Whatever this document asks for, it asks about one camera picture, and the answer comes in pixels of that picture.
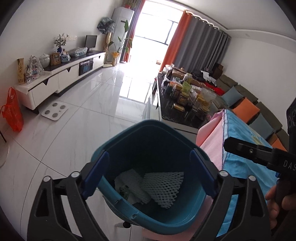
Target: gray curtain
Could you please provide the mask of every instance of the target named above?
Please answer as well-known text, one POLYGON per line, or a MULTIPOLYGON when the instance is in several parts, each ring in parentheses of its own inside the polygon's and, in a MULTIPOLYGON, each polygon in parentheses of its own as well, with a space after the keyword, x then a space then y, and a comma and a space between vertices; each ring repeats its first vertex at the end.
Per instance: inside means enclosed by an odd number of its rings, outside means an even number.
POLYGON ((192 17, 174 64, 187 72, 205 67, 211 70, 214 63, 221 63, 229 43, 228 34, 199 17, 192 17))

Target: computer monitor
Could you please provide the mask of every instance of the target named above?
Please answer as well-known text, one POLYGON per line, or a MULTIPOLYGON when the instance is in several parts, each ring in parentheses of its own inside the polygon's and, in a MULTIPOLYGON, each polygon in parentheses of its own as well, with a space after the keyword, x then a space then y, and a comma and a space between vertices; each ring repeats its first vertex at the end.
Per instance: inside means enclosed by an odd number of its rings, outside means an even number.
POLYGON ((96 46, 96 38, 98 36, 97 35, 87 35, 85 38, 85 47, 88 48, 87 52, 92 52, 91 50, 89 50, 90 48, 94 48, 96 46))

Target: covered fan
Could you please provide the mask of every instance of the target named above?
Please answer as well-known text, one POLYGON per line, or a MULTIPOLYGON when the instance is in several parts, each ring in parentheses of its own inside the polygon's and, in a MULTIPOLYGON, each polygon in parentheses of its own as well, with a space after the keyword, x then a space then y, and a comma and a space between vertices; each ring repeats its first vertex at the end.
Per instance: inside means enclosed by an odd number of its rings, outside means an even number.
POLYGON ((102 34, 108 34, 114 32, 114 21, 109 17, 104 17, 98 24, 97 29, 102 34))

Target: silver screw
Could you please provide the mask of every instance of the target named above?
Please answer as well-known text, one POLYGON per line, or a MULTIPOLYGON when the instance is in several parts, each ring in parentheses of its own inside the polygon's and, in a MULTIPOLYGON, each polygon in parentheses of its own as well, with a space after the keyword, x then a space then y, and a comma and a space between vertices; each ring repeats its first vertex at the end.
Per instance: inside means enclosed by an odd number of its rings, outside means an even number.
POLYGON ((220 174, 222 177, 227 177, 227 176, 228 176, 228 172, 227 172, 227 171, 220 171, 219 174, 220 174))
POLYGON ((71 177, 79 177, 79 175, 80 175, 80 172, 72 172, 71 173, 71 177))
POLYGON ((256 177, 253 176, 253 175, 250 175, 250 176, 249 176, 249 179, 250 179, 252 182, 256 181, 256 177))
POLYGON ((43 181, 48 182, 50 179, 51 179, 50 176, 46 176, 46 177, 43 178, 43 181))

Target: blue towel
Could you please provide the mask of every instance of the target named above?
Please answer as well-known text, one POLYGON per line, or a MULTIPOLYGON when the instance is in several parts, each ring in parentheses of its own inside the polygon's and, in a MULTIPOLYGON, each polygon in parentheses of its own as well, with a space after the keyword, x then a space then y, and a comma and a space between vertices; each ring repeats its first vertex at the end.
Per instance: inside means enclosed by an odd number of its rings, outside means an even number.
MULTIPOLYGON (((252 130, 246 123, 229 110, 225 110, 223 128, 224 140, 228 137, 235 137, 271 148, 266 140, 264 140, 257 132, 252 130)), ((271 171, 266 167, 256 164, 248 159, 228 153, 224 149, 222 161, 222 169, 228 171, 228 173, 233 177, 247 178, 249 175, 254 175, 259 182, 263 195, 265 195, 277 181, 274 171, 271 171)), ((217 236, 223 235, 228 231, 235 211, 237 198, 237 195, 232 197, 228 212, 217 236)))

